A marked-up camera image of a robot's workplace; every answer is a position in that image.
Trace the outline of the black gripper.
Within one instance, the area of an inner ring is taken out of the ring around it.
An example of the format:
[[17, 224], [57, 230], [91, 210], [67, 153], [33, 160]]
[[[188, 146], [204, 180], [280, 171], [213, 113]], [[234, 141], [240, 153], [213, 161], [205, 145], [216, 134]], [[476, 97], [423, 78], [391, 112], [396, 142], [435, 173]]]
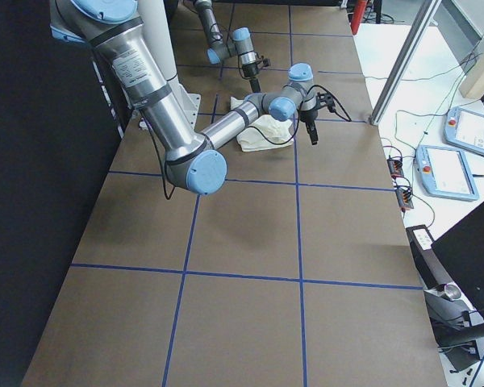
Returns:
[[299, 111], [299, 120], [306, 124], [307, 134], [309, 135], [312, 145], [318, 144], [318, 132], [315, 125], [317, 117], [318, 111], [316, 109]]
[[241, 66], [241, 69], [243, 73], [243, 79], [249, 80], [252, 92], [260, 93], [261, 86], [259, 81], [257, 80], [258, 74], [260, 72], [258, 64], [256, 62], [243, 64]]

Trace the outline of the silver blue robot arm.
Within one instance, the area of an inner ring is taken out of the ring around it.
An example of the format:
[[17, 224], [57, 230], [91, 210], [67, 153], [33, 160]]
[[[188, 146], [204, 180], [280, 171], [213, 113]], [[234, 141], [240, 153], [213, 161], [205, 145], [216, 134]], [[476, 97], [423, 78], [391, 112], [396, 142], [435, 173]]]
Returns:
[[251, 33], [248, 28], [242, 27], [234, 30], [224, 37], [213, 11], [212, 1], [192, 1], [195, 11], [202, 24], [209, 48], [207, 58], [211, 64], [220, 64], [222, 61], [235, 57], [241, 77], [249, 81], [251, 91], [260, 93], [261, 86], [258, 80], [260, 64], [265, 58], [255, 51]]
[[315, 131], [319, 98], [308, 64], [293, 65], [280, 92], [253, 92], [197, 133], [177, 78], [162, 1], [51, 1], [49, 6], [55, 38], [93, 49], [112, 68], [130, 105], [163, 144], [161, 172], [177, 187], [216, 192], [227, 175], [219, 148], [264, 114], [280, 122], [298, 114], [308, 131]]

